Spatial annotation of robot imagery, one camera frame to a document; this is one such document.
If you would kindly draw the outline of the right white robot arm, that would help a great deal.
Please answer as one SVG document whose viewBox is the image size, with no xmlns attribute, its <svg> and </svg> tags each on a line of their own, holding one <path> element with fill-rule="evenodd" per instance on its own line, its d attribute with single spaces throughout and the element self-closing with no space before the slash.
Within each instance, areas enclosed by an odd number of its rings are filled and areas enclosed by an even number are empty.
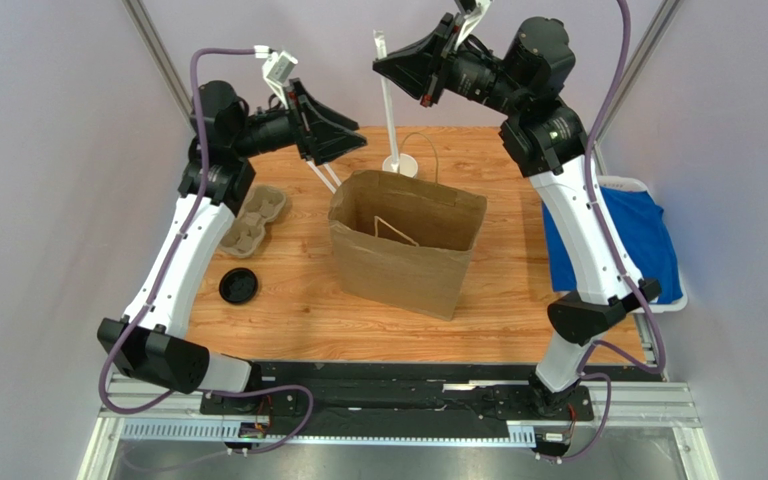
<svg viewBox="0 0 768 480">
<path fill-rule="evenodd" d="M 451 91 L 504 116 L 503 146 L 539 194 L 573 266 L 574 288 L 548 306 L 554 333 L 529 378 L 538 415 L 561 411 L 596 343 L 660 294 L 620 240 L 593 170 L 586 129 L 561 99 L 575 64 L 557 19 L 524 20 L 503 57 L 472 34 L 477 12 L 444 15 L 424 38 L 373 62 L 373 70 L 421 105 Z"/>
</svg>

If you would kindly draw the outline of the brown paper bag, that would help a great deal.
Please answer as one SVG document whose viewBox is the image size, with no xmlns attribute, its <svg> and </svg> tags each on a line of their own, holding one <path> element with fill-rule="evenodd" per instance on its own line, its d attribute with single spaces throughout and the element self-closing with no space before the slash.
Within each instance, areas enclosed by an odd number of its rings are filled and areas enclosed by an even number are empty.
<svg viewBox="0 0 768 480">
<path fill-rule="evenodd" d="M 339 287 L 452 320 L 486 211 L 484 196 L 438 178 L 354 171 L 333 194 L 327 215 Z"/>
</svg>

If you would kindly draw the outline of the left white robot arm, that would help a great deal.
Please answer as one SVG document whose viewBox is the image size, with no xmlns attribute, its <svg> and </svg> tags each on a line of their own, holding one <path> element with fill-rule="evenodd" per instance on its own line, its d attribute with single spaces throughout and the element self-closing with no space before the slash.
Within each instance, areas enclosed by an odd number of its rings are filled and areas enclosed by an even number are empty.
<svg viewBox="0 0 768 480">
<path fill-rule="evenodd" d="M 191 121 L 206 137 L 190 144 L 169 232 L 141 292 L 98 328 L 107 370 L 180 393 L 245 390 L 250 362 L 185 336 L 210 260 L 254 182 L 250 160 L 295 146 L 302 160 L 323 165 L 367 143 L 357 121 L 317 101 L 300 80 L 279 96 L 280 106 L 251 112 L 225 81 L 197 89 Z"/>
</svg>

